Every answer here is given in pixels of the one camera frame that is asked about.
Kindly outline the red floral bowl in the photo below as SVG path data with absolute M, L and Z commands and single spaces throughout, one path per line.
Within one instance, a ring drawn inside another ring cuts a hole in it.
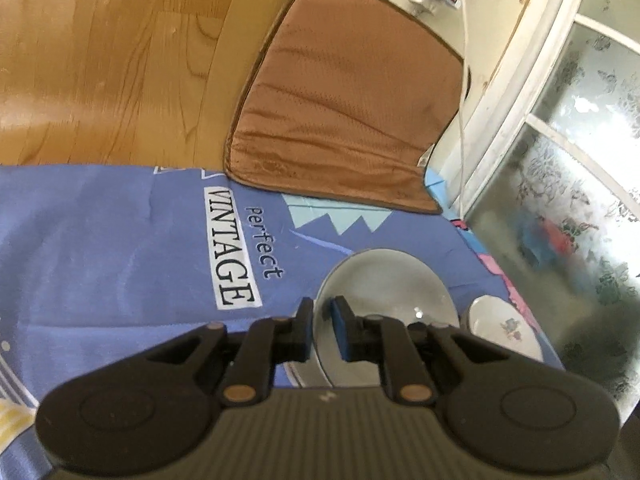
M 359 316 L 384 315 L 406 325 L 459 325 L 447 287 L 426 263 L 396 249 L 358 252 L 330 272 L 314 302 L 314 358 L 320 375 L 332 387 L 380 382 L 375 365 L 347 363 L 340 355 L 330 315 L 330 300 L 338 296 Z

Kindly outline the floral plate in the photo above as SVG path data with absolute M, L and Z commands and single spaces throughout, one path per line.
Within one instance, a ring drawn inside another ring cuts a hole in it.
M 523 315 L 499 297 L 484 295 L 462 313 L 461 327 L 492 344 L 542 362 L 541 345 Z
M 299 388 L 320 388 L 324 386 L 323 375 L 314 363 L 286 362 L 286 376 L 292 384 Z

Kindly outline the blue patterned tablecloth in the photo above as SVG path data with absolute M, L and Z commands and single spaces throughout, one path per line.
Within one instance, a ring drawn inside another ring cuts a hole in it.
M 459 311 L 526 303 L 451 212 L 412 214 L 248 188 L 219 172 L 134 166 L 1 170 L 1 474 L 49 464 L 32 420 L 61 382 L 209 321 L 290 315 L 346 257 L 408 252 Z

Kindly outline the frosted floral glass door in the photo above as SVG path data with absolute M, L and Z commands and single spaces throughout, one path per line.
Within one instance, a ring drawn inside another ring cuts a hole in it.
M 551 0 L 469 222 L 562 364 L 639 402 L 639 0 Z

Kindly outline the brown seat cushion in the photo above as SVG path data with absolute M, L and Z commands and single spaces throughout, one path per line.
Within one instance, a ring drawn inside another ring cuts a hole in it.
M 224 171 L 267 191 L 439 214 L 419 162 L 464 85 L 462 57 L 388 0 L 288 0 L 236 107 Z

